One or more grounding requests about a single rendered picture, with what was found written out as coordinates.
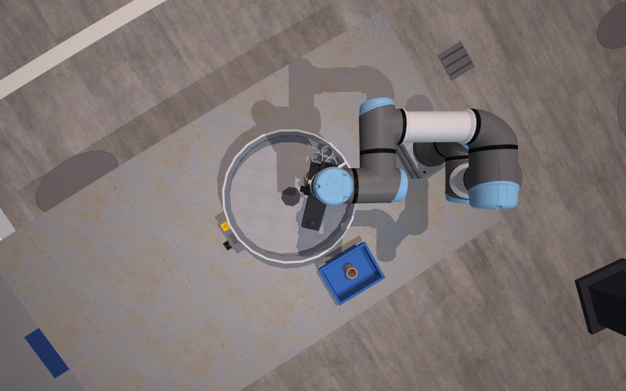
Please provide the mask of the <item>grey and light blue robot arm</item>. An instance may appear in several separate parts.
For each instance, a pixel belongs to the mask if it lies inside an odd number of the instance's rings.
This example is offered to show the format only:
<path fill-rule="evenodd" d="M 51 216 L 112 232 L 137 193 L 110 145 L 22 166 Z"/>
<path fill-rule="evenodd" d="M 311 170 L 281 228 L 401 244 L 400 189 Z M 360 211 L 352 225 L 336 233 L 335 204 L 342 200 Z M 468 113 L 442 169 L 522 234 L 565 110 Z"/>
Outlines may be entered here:
<path fill-rule="evenodd" d="M 396 144 L 413 143 L 428 167 L 445 163 L 446 199 L 484 210 L 509 210 L 518 200 L 518 140 L 498 116 L 480 109 L 406 111 L 387 97 L 359 108 L 360 168 L 328 167 L 308 180 L 302 227 L 320 230 L 327 205 L 402 202 L 406 172 Z"/>

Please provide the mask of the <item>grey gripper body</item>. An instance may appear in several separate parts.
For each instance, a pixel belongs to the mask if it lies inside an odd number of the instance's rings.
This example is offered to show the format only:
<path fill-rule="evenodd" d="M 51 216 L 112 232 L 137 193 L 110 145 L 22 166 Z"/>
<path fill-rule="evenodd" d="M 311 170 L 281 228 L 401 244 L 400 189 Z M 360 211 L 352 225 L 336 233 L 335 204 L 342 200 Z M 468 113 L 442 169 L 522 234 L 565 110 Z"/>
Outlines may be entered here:
<path fill-rule="evenodd" d="M 308 176 L 308 180 L 311 180 L 311 178 L 312 178 L 313 176 L 315 176 L 315 175 L 316 175 L 316 173 L 318 173 L 318 172 L 322 171 L 324 168 L 328 168 L 328 167 L 337 167 L 337 166 L 338 166 L 338 165 L 335 165 L 335 164 L 333 164 L 333 163 L 324 162 L 324 161 L 321 161 L 321 163 L 312 162 L 312 163 L 311 163 L 311 165 L 310 165 L 311 170 L 310 170 L 310 174 L 309 174 L 309 176 Z M 315 173 L 315 172 L 316 172 L 316 173 Z M 313 173 L 314 173 L 314 174 L 313 174 Z M 311 178 L 310 178 L 310 177 L 311 177 Z M 303 192 L 303 193 L 304 193 L 305 195 L 307 195 L 307 196 L 308 196 L 308 195 L 309 195 L 309 192 L 310 192 L 311 197 L 313 197 L 316 201 L 321 202 L 319 199 L 316 199 L 316 198 L 315 198 L 315 196 L 313 196 L 313 194 L 311 194 L 311 191 L 310 191 L 310 185 L 308 185 L 308 180 L 306 181 L 306 186 L 305 186 L 305 189 L 304 189 L 304 192 Z"/>

